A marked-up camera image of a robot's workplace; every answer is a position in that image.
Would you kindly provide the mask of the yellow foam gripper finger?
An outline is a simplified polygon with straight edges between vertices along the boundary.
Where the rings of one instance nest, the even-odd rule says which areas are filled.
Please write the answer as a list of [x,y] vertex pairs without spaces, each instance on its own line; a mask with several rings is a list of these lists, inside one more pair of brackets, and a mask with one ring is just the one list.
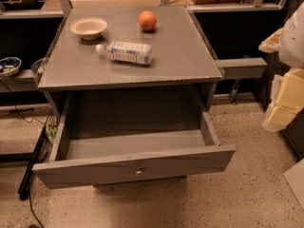
[[262,126],[266,131],[279,132],[285,129],[296,117],[289,108],[269,104]]
[[276,102],[294,112],[304,108],[304,69],[294,68],[283,76]]

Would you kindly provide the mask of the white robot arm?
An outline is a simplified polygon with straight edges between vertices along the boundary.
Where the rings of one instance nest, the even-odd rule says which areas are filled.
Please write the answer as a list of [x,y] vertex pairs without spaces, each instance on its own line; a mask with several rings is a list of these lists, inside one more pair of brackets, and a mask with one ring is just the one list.
[[262,124],[265,130],[278,132],[304,108],[304,3],[258,49],[277,52],[279,61],[290,68],[283,76],[274,76],[271,102]]

